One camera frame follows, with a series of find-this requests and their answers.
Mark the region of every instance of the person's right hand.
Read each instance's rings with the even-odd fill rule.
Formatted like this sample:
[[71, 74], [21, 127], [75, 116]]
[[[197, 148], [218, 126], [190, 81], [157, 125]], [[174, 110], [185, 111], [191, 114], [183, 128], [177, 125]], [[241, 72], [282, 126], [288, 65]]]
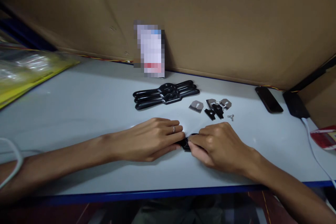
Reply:
[[190, 136], [189, 147], [207, 167], [241, 175], [255, 165], [260, 155], [244, 144], [227, 122], [206, 126], [199, 135]]

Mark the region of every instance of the blue shelf frame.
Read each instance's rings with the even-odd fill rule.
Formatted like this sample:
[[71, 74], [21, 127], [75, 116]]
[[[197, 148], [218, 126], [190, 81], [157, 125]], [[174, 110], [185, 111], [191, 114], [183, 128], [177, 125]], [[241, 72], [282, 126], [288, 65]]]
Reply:
[[[304, 182], [308, 187], [328, 187], [332, 186], [331, 181], [313, 181]], [[128, 192], [111, 192], [111, 193], [92, 193], [92, 194], [69, 194], [57, 196], [35, 196], [27, 197], [20, 200], [14, 207], [32, 207], [32, 206], [56, 206], [70, 204], [87, 204], [94, 202], [113, 202], [113, 201], [131, 201], [144, 200], [152, 198], [183, 197], [194, 195], [209, 194], [227, 194], [243, 193], [248, 191], [268, 190], [261, 184], [253, 185], [234, 185], [226, 187], [201, 187], [201, 188], [184, 188], [169, 190], [152, 190], [152, 191], [128, 191]]]
[[0, 10], [9, 18], [0, 19], [0, 29], [27, 48], [57, 51], [57, 48], [27, 26], [14, 12], [0, 2]]

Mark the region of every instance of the yellow package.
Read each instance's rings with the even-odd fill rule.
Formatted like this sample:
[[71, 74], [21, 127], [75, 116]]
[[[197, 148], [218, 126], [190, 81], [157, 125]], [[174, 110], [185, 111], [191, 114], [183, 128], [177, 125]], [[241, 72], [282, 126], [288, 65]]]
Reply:
[[78, 63], [61, 52], [0, 50], [0, 109]]

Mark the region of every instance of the table edge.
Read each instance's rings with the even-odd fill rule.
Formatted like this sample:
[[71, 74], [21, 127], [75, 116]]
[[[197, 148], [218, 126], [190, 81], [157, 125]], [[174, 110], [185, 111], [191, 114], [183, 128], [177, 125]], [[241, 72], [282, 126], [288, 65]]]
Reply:
[[[303, 182], [308, 187], [328, 187], [332, 186], [330, 180]], [[226, 193], [243, 193], [248, 191], [268, 190], [261, 184], [253, 185], [231, 185], [223, 187], [200, 187], [200, 188], [182, 188], [167, 190], [150, 190], [150, 191], [126, 191], [126, 192], [102, 192], [91, 194], [65, 194], [53, 196], [30, 196], [17, 202], [13, 207], [33, 207], [33, 206], [56, 206], [69, 204], [88, 204], [94, 202], [113, 202], [113, 201], [132, 201], [149, 198], [165, 197], [183, 197], [207, 194], [226, 194]]]

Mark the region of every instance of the black phone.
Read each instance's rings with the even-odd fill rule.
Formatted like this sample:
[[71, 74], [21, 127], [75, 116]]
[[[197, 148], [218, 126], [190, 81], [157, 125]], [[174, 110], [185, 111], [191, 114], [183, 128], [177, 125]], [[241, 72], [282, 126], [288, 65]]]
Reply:
[[268, 112], [274, 114], [284, 111], [267, 87], [256, 87], [255, 91], [259, 95]]

